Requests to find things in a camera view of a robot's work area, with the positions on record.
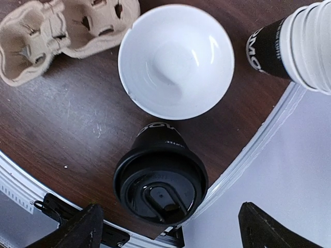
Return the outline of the stack of paper cups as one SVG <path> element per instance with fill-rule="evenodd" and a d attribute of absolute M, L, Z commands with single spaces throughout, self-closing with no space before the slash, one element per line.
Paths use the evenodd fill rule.
<path fill-rule="evenodd" d="M 247 40 L 246 55 L 261 73 L 330 95 L 330 1 L 302 6 L 258 29 Z"/>

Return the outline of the black plastic cup lid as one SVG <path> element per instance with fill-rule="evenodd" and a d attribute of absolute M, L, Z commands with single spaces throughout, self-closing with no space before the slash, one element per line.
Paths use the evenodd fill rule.
<path fill-rule="evenodd" d="M 113 189 L 135 217 L 159 226 L 188 220 L 204 200 L 208 176 L 190 150 L 133 149 L 118 162 Z"/>

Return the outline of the brown pulp cup carrier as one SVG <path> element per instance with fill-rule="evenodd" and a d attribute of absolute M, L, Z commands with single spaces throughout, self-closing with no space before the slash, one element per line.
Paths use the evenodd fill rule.
<path fill-rule="evenodd" d="M 1 78 L 18 87 L 65 54 L 86 58 L 118 46 L 139 1 L 28 1 L 1 21 Z"/>

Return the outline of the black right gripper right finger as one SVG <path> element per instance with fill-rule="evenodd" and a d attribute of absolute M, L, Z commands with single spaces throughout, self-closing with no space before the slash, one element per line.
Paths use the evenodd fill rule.
<path fill-rule="evenodd" d="M 252 202 L 242 204 L 238 221 L 243 247 L 319 247 L 287 229 Z"/>

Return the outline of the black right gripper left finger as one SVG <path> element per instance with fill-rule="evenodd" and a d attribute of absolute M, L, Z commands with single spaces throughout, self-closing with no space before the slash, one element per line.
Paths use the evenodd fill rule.
<path fill-rule="evenodd" d="M 90 204 L 66 224 L 28 247 L 100 247 L 103 217 L 101 206 Z"/>

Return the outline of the single black paper cup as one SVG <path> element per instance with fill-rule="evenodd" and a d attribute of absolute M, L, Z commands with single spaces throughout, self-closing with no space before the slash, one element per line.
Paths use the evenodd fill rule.
<path fill-rule="evenodd" d="M 140 157 L 167 162 L 185 161 L 186 163 L 191 163 L 196 159 L 177 129 L 162 121 L 144 126 L 137 134 L 124 159 L 132 162 Z"/>

